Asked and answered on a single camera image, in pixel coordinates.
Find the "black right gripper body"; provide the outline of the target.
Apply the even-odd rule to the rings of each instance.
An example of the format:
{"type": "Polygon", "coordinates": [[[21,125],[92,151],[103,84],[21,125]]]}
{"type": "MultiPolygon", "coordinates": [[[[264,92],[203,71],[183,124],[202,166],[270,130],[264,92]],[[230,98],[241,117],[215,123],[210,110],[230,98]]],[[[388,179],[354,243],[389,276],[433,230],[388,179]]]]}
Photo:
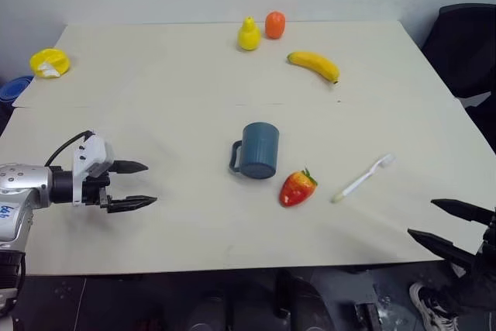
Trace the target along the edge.
{"type": "Polygon", "coordinates": [[[495,211],[478,207],[477,221],[487,228],[475,256],[473,269],[495,269],[495,211]]]}

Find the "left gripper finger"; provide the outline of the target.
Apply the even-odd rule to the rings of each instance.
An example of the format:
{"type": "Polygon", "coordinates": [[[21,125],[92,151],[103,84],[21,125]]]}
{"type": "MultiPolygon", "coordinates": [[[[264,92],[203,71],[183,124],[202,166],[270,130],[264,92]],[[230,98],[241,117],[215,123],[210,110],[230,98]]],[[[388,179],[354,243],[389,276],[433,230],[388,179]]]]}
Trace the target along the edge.
{"type": "Polygon", "coordinates": [[[112,173],[116,174],[134,174],[147,170],[145,164],[131,160],[115,160],[112,164],[112,173]]]}
{"type": "Polygon", "coordinates": [[[156,197],[145,195],[128,196],[124,199],[112,199],[109,196],[105,210],[107,213],[130,212],[151,205],[156,201],[156,197]]]}

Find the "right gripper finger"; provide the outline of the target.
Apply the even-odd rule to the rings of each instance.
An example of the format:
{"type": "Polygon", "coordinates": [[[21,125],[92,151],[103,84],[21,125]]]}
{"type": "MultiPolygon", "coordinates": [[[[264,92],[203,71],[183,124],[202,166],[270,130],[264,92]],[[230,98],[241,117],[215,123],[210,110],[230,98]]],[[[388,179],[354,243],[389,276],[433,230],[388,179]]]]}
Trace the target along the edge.
{"type": "Polygon", "coordinates": [[[473,254],[456,247],[451,241],[445,240],[432,233],[408,229],[408,234],[414,241],[426,248],[429,252],[449,261],[465,270],[471,270],[481,259],[479,254],[473,254]]]}
{"type": "Polygon", "coordinates": [[[464,219],[469,222],[478,222],[482,225],[490,225],[494,219],[494,211],[459,200],[441,198],[433,199],[431,203],[450,215],[454,215],[457,218],[464,219]]]}

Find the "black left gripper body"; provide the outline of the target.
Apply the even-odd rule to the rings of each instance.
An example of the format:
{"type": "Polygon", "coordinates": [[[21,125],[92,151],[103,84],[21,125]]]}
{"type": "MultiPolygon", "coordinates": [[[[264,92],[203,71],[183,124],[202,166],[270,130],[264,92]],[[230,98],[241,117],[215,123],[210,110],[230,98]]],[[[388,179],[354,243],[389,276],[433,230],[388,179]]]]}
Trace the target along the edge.
{"type": "Polygon", "coordinates": [[[109,185],[110,176],[107,171],[96,178],[86,177],[82,183],[82,203],[84,205],[97,205],[100,208],[112,208],[114,201],[106,191],[109,185]]]}

